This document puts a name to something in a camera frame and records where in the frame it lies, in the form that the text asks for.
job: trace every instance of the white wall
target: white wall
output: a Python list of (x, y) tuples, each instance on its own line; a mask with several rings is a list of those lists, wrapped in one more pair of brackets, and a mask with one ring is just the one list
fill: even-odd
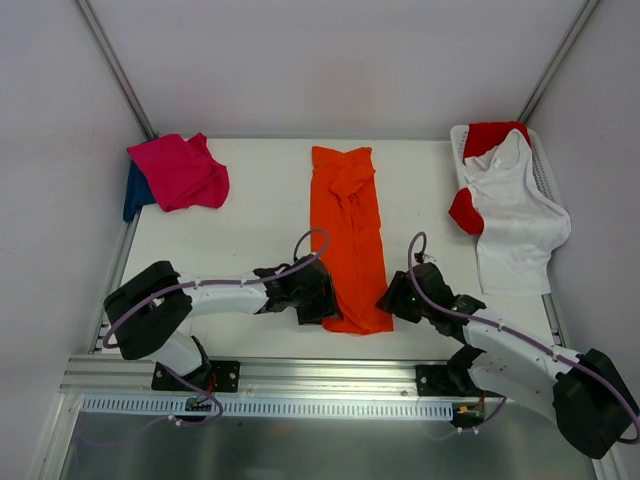
[(0, 15), (0, 477), (31, 460), (105, 287), (142, 140), (70, 0)]
[(512, 120), (583, 0), (94, 0), (159, 132), (448, 138)]
[[(530, 124), (571, 214), (552, 273), (572, 346), (609, 354), (638, 401), (639, 19), (637, 0), (603, 2)], [(637, 478), (639, 449), (620, 451)]]

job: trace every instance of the folded orange garment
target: folded orange garment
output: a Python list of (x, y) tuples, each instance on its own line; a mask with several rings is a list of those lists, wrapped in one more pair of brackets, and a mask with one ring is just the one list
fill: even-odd
[[(376, 308), (387, 290), (380, 214), (371, 148), (342, 153), (313, 147), (311, 228), (331, 236), (322, 255), (336, 290), (344, 318), (326, 318), (332, 332), (366, 335), (393, 330), (391, 315)], [(314, 234), (311, 248), (322, 248), (324, 237)]]

